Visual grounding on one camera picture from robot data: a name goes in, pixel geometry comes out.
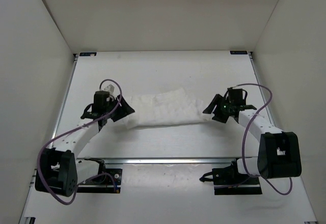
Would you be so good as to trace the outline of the white pleated skirt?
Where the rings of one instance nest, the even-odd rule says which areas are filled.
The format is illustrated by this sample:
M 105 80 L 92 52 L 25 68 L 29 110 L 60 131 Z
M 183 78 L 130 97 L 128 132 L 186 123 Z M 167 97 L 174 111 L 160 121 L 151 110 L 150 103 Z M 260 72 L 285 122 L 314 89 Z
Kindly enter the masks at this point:
M 161 94 L 133 95 L 125 100 L 135 110 L 123 119 L 127 129 L 198 124 L 212 118 L 203 113 L 207 104 L 184 88 Z

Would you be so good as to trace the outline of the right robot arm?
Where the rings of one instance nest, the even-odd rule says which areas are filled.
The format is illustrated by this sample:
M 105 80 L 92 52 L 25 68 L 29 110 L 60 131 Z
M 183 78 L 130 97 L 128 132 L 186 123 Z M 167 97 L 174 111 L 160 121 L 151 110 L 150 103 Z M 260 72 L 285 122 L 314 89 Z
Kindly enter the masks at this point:
M 241 183 L 247 175 L 264 179 L 299 177 L 302 164 L 297 135 L 273 126 L 255 106 L 247 104 L 247 96 L 244 89 L 229 88 L 225 95 L 216 94 L 203 110 L 221 123 L 233 118 L 245 128 L 245 134 L 250 133 L 258 141 L 255 157 L 246 157 L 245 146 L 241 147 L 241 158 L 228 171 L 230 181 Z

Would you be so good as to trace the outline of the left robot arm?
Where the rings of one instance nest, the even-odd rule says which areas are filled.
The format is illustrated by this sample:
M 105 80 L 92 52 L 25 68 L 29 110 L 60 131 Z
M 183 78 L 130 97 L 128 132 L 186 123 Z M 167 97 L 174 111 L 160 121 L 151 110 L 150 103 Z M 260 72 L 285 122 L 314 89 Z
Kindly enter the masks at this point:
M 104 161 L 97 158 L 78 160 L 78 155 L 90 140 L 107 124 L 116 122 L 135 112 L 122 95 L 97 91 L 93 103 L 86 106 L 81 124 L 63 136 L 52 148 L 44 148 L 38 155 L 35 189 L 70 197 L 78 184 L 92 178 L 101 182 L 106 178 Z

